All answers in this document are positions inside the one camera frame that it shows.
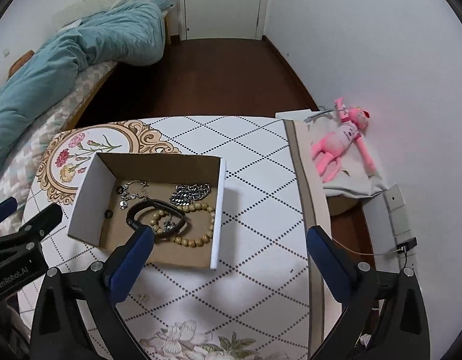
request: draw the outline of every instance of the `blue comforter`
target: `blue comforter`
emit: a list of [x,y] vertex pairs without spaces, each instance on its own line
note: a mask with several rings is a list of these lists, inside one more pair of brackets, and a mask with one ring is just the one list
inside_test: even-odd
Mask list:
[[69,93],[79,71],[109,60],[146,66],[162,58],[165,30],[158,4],[171,5],[129,3],[83,19],[43,44],[0,88],[0,168],[24,130]]

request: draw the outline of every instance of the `tablecloth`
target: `tablecloth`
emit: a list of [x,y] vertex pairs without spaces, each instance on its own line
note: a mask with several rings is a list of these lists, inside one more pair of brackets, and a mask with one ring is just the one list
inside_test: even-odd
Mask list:
[[[59,203],[64,219],[42,242],[45,258],[63,272],[83,270],[107,258],[67,237],[86,157],[97,150],[223,157],[218,269],[148,264],[118,311],[152,359],[301,360],[320,345],[341,306],[306,251],[306,228],[317,223],[330,232],[330,226],[321,182],[304,155],[308,142],[300,142],[299,131],[307,131],[304,123],[235,116],[152,118],[65,131],[43,157],[23,222],[50,202]],[[81,162],[64,179],[60,155]],[[41,283],[42,278],[18,293],[28,326]],[[87,305],[79,306],[98,353],[110,358]]]

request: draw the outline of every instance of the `jewelry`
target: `jewelry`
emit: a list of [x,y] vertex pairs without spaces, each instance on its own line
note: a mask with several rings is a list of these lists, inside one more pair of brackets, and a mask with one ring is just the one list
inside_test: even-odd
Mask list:
[[[145,199],[142,202],[136,203],[128,210],[126,223],[133,230],[136,231],[141,227],[148,227],[136,219],[136,216],[139,214],[139,212],[146,208],[156,208],[158,210],[153,214],[153,219],[151,220],[151,228],[157,238],[165,238],[169,235],[176,234],[186,224],[185,213],[181,210],[178,210],[173,205],[167,202],[162,202],[161,200]],[[164,218],[167,215],[175,215],[180,219],[180,221],[177,225],[172,223],[172,226],[168,226],[163,230],[160,228],[158,220],[160,220],[160,218]]]
[[[129,194],[129,192],[128,192],[129,186],[134,184],[134,183],[140,183],[141,184],[141,188],[143,190],[143,195],[138,195],[137,193],[133,193],[131,195]],[[119,208],[121,208],[121,210],[125,210],[126,208],[128,208],[128,201],[129,200],[148,198],[148,193],[146,192],[146,187],[147,186],[148,186],[147,181],[133,180],[133,181],[127,182],[123,186],[117,187],[116,192],[121,197],[121,201],[119,202]]]
[[[214,208],[212,208],[210,205],[206,203],[194,203],[194,204],[189,204],[189,205],[184,205],[184,206],[178,206],[177,209],[183,212],[194,212],[194,211],[199,211],[199,210],[208,211],[211,217],[210,225],[209,225],[208,230],[206,231],[206,234],[204,234],[203,237],[201,238],[186,239],[182,237],[177,237],[175,235],[171,235],[168,238],[169,241],[177,243],[178,245],[189,246],[189,247],[195,248],[196,246],[198,247],[204,246],[204,244],[207,244],[213,238],[214,218],[216,217],[216,212]],[[151,224],[153,224],[154,220],[157,221],[158,219],[157,218],[151,219]]]
[[[139,195],[137,193],[133,193],[133,194],[129,193],[129,186],[134,183],[141,184],[143,195]],[[167,211],[163,210],[163,208],[165,208],[163,207],[164,202],[161,202],[160,200],[151,200],[149,198],[148,192],[146,191],[147,186],[148,186],[147,181],[133,180],[133,181],[127,182],[126,184],[122,186],[118,186],[116,188],[116,192],[121,197],[121,201],[119,203],[119,207],[121,208],[121,210],[125,210],[126,208],[128,208],[128,201],[130,200],[145,199],[143,202],[135,204],[129,210],[128,218],[126,219],[126,222],[128,222],[128,224],[131,227],[141,225],[141,223],[134,220],[134,216],[138,213],[138,211],[143,210],[146,207],[154,206],[156,208],[160,208],[158,211],[156,211],[153,214],[153,218],[150,220],[150,225],[155,235],[158,235],[160,236],[160,238],[169,240],[178,245],[189,246],[192,248],[201,247],[201,246],[204,246],[204,244],[209,243],[209,241],[213,238],[214,220],[216,216],[215,209],[211,207],[210,205],[208,205],[207,203],[195,202],[196,200],[204,199],[207,195],[211,193],[211,186],[209,184],[177,185],[176,191],[173,192],[173,194],[169,198],[169,201],[175,204],[177,206],[177,209],[174,209],[174,207],[173,207],[173,210],[166,208]],[[180,215],[178,216],[181,218],[181,221],[179,222],[178,225],[176,225],[172,221],[173,212],[176,210],[178,213],[180,213]],[[182,222],[185,220],[184,215],[186,213],[199,211],[199,210],[208,211],[211,217],[210,225],[209,225],[208,230],[206,231],[206,234],[204,234],[201,238],[198,238],[198,239],[186,239],[186,238],[179,237],[176,234],[172,234],[168,238],[165,238],[167,237],[169,233],[176,233],[176,231],[184,225],[184,223],[182,224]],[[164,221],[164,226],[163,226],[164,229],[163,229],[159,225],[159,220],[166,216],[168,218]]]
[[174,205],[189,205],[193,201],[203,200],[211,193],[209,184],[177,185],[176,192],[173,192],[169,202]]

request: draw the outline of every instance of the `open cardboard box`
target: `open cardboard box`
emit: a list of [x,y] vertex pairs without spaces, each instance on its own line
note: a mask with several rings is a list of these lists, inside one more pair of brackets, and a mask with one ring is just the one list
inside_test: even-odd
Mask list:
[[[200,202],[216,208],[212,242],[203,247],[185,247],[156,238],[147,262],[216,269],[225,174],[226,162],[220,157],[164,153],[97,153],[91,159],[76,195],[68,235],[113,252],[133,234],[125,221],[128,209],[121,210],[119,207],[121,198],[116,192],[117,186],[130,180],[146,180],[146,191],[151,199],[169,202],[176,185],[209,184],[211,193]],[[142,195],[142,186],[134,183],[129,187],[129,192]],[[128,207],[139,201],[128,201]],[[104,217],[106,210],[113,212],[109,219]],[[143,211],[138,219],[149,225],[155,211]],[[180,236],[187,239],[201,238],[210,226],[209,213],[195,211],[186,216],[188,223]]]

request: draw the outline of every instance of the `electrical outlet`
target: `electrical outlet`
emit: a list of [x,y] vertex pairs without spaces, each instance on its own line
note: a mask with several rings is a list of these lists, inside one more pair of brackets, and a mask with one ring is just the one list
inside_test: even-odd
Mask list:
[[[406,258],[404,257],[404,254],[400,254],[400,258],[399,258],[400,269],[404,268],[405,261],[406,261]],[[418,264],[416,261],[416,254],[413,254],[412,256],[408,255],[408,261],[406,262],[406,266],[414,270],[416,277],[419,276]]]
[[[396,235],[396,237],[394,237],[394,239],[396,241],[396,245],[399,245],[399,244],[401,244],[401,243],[403,243],[403,242],[405,242],[408,239],[411,239],[413,237],[414,237],[413,232],[411,230],[408,230],[408,231],[406,231],[404,233]],[[413,247],[410,251],[407,252],[408,257],[416,254],[416,248],[417,248],[417,246]]]
[[400,186],[398,184],[395,184],[390,189],[385,191],[384,198],[386,200],[386,204],[388,205],[389,212],[397,210],[405,204],[403,195],[401,194]]
[[411,230],[406,206],[402,206],[394,211],[391,211],[389,218],[391,220],[391,226],[395,236]]

